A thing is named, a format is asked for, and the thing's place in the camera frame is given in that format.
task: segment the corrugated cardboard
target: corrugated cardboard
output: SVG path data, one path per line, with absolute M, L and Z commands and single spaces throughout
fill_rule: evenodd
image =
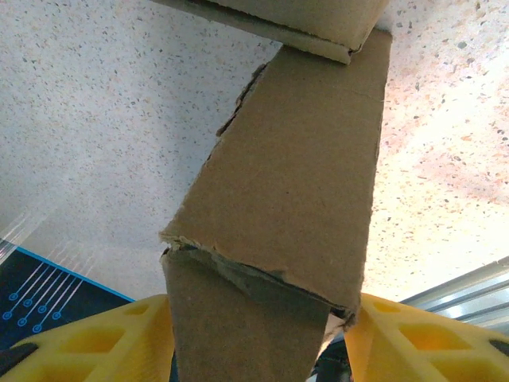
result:
M 305 52 L 350 63 L 389 0 L 155 0 Z
M 283 47 L 161 238 L 182 382 L 307 377 L 359 309 L 390 35 L 352 65 Z

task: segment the yellow plastic block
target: yellow plastic block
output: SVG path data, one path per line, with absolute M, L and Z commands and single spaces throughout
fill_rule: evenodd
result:
M 369 294 L 345 340 L 355 382 L 509 381 L 509 337 Z
M 157 295 L 26 338 L 39 349 L 2 382 L 168 382 L 173 328 Z

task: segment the cardboard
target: cardboard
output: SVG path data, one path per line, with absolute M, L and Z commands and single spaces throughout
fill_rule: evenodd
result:
M 283 47 L 239 99 L 161 232 L 182 382 L 304 380 L 327 313 L 355 321 L 390 42 Z
M 161 4 L 350 63 L 389 0 L 155 0 Z

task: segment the yellow plastic part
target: yellow plastic part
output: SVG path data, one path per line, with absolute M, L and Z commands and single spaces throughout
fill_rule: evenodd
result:
M 2 382 L 168 382 L 173 328 L 168 297 L 145 298 L 26 338 L 39 349 Z
M 345 334 L 355 382 L 507 382 L 509 337 L 397 302 L 362 297 Z

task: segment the white speckled surface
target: white speckled surface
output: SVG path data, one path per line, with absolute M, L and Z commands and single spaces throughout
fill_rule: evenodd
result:
M 387 11 L 365 291 L 405 298 L 507 255 L 505 3 Z M 157 232 L 279 44 L 144 0 L 0 2 L 0 36 L 0 233 L 24 216 L 28 249 L 163 291 Z

